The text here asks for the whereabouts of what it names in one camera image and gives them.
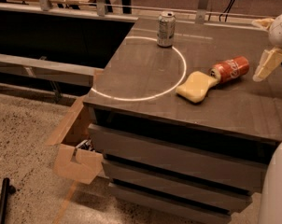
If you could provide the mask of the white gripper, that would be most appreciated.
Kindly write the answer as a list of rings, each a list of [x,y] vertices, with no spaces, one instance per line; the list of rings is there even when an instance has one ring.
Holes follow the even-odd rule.
[[[261,82],[265,80],[272,72],[282,64],[282,14],[273,18],[257,19],[252,25],[262,30],[269,30],[269,40],[277,48],[265,49],[257,69],[255,70],[253,80]]]

